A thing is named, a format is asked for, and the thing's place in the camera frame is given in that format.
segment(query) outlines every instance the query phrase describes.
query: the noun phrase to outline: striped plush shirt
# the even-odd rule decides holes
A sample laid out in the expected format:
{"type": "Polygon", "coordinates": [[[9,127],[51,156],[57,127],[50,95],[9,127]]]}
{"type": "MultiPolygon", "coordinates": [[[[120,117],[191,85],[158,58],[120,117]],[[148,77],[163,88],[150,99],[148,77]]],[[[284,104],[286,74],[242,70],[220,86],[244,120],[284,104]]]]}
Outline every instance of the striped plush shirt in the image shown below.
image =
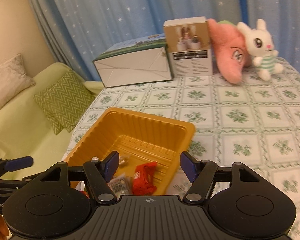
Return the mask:
{"type": "Polygon", "coordinates": [[[271,55],[268,57],[262,57],[262,62],[259,67],[257,67],[259,70],[260,69],[266,69],[270,72],[270,74],[273,73],[274,71],[274,64],[275,64],[275,56],[271,55]]]}

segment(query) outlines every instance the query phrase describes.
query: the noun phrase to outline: wall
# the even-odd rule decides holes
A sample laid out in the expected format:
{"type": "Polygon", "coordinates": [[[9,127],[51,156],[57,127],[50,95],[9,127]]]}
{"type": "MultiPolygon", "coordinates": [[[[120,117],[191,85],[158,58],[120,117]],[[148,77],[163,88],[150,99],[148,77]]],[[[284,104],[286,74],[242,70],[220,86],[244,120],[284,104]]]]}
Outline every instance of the wall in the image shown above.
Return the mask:
{"type": "Polygon", "coordinates": [[[19,52],[31,77],[54,62],[28,0],[0,0],[0,64],[19,52]]]}

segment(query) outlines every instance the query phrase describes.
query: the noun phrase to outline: green patterned tablecloth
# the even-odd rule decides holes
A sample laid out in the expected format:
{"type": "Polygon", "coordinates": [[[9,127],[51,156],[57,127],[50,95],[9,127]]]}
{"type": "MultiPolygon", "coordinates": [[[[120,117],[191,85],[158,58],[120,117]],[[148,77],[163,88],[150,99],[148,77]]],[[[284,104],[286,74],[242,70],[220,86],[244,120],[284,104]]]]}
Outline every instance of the green patterned tablecloth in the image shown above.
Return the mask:
{"type": "MultiPolygon", "coordinates": [[[[300,74],[278,60],[285,71],[269,82],[246,68],[240,85],[214,73],[104,89],[74,129],[64,158],[110,106],[192,122],[190,153],[220,166],[243,162],[282,190],[297,207],[290,236],[300,239],[300,74]]],[[[183,195],[189,186],[178,170],[166,193],[183,195]]],[[[218,183],[215,192],[227,186],[218,183]]]]}

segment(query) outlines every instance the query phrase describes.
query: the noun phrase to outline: beige pillow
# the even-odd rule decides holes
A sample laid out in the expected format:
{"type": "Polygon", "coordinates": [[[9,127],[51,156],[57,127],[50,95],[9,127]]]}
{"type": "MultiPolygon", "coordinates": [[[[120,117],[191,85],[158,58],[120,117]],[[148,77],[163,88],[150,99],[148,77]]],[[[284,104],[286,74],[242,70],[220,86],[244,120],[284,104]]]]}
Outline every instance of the beige pillow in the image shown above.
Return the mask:
{"type": "Polygon", "coordinates": [[[35,85],[26,75],[21,54],[0,65],[0,109],[22,90],[35,85]]]}

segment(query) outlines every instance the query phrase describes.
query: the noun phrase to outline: pink plush toy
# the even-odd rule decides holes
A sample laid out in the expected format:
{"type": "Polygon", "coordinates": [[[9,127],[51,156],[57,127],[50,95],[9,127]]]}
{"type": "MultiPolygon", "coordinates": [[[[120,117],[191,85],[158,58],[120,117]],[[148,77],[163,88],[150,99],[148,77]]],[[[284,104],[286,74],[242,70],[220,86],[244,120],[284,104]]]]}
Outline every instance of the pink plush toy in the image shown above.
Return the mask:
{"type": "Polygon", "coordinates": [[[242,68],[251,65],[244,36],[230,22],[217,23],[214,19],[208,19],[208,26],[221,74],[232,84],[240,83],[242,68]]]}

